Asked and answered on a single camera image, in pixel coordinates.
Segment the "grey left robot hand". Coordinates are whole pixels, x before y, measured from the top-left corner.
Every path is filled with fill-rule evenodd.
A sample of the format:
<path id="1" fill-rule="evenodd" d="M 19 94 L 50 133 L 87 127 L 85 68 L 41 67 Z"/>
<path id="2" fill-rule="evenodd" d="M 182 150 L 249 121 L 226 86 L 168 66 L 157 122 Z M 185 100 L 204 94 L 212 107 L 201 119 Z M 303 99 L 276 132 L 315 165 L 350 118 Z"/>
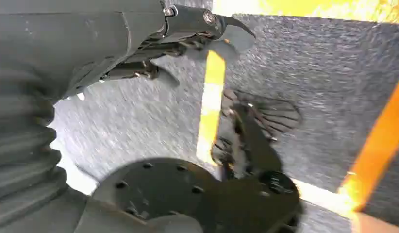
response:
<path id="1" fill-rule="evenodd" d="M 210 50 L 230 59 L 254 40 L 237 19 L 162 0 L 0 0 L 0 90 L 57 101 L 100 80 L 177 87 L 154 59 Z"/>

